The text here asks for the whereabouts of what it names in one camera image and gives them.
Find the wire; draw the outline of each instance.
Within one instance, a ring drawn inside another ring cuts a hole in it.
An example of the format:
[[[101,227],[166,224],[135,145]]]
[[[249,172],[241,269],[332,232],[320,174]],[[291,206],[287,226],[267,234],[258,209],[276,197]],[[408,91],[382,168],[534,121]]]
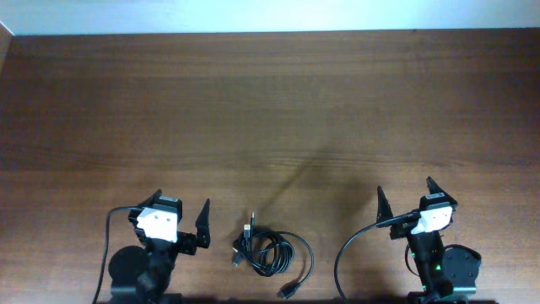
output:
[[[408,250],[410,249],[410,246],[407,244],[407,246],[405,247],[405,265],[407,265],[407,269],[408,271],[411,272],[411,274],[414,274],[416,276],[419,277],[419,274],[415,273],[412,269],[411,269],[411,266],[408,264]]]
[[[339,259],[342,257],[342,255],[345,253],[345,250],[347,249],[348,245],[354,241],[354,239],[356,239],[357,237],[363,235],[365,232],[367,231],[370,231],[371,229],[373,228],[376,228],[376,227],[382,227],[383,225],[387,224],[387,223],[390,223],[392,222],[393,220],[395,220],[396,218],[392,218],[392,219],[389,219],[389,220],[383,220],[382,222],[380,223],[374,223],[374,224],[371,224],[365,228],[362,228],[360,231],[356,232],[353,234],[353,236],[351,236],[346,242],[345,244],[343,245],[343,247],[341,247],[341,250],[339,251],[339,253],[337,254],[337,257],[336,257],[336,263],[334,264],[334,280],[336,281],[336,287],[337,287],[337,291],[339,291],[339,295],[342,297],[342,299],[345,301],[345,302],[348,302],[347,301],[347,297],[345,296],[345,294],[343,293],[343,290],[341,289],[341,285],[339,284],[339,279],[338,279],[338,265],[339,265]]]
[[[103,282],[103,273],[105,272],[105,261],[107,259],[107,252],[109,251],[109,223],[111,222],[111,215],[116,211],[122,210],[140,210],[138,207],[117,207],[111,209],[107,213],[107,220],[105,222],[105,250],[103,251],[103,259],[101,260],[101,270],[100,270],[100,279],[98,280],[98,287],[95,290],[94,300],[92,304],[95,304],[98,301],[98,296],[100,295],[101,283]]]
[[[303,238],[292,232],[258,229],[248,238],[245,238],[244,234],[240,234],[239,238],[233,242],[233,248],[238,251],[235,258],[235,265],[237,265],[242,258],[245,258],[259,275],[271,277],[274,274],[282,274],[287,271],[294,260],[293,245],[283,236],[292,236],[302,242],[311,256],[310,270],[307,272],[307,275],[302,280],[288,284],[290,287],[287,287],[288,285],[286,285],[282,289],[281,297],[289,298],[310,277],[315,266],[315,255],[313,250],[311,250],[310,245]],[[270,240],[270,243],[261,250],[254,250],[253,240],[262,240],[265,238]],[[273,252],[272,262],[268,261],[270,252]]]

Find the wooden table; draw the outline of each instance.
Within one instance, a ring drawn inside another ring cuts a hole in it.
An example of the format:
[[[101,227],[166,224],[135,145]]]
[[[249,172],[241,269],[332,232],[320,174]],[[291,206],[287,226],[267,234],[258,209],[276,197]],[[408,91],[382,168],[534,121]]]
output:
[[[334,259],[375,221],[377,185],[402,214],[427,176],[460,203],[444,242],[483,255],[476,298],[536,302],[539,49],[539,30],[15,37],[0,79],[0,302],[89,303],[107,210],[158,188],[183,200],[183,231],[212,200],[212,245],[178,257],[170,292],[274,300],[307,252],[294,242],[270,279],[233,269],[254,211],[313,247],[294,298],[337,297]],[[347,295],[421,290],[388,232],[343,257]],[[132,244],[115,215],[110,252]]]

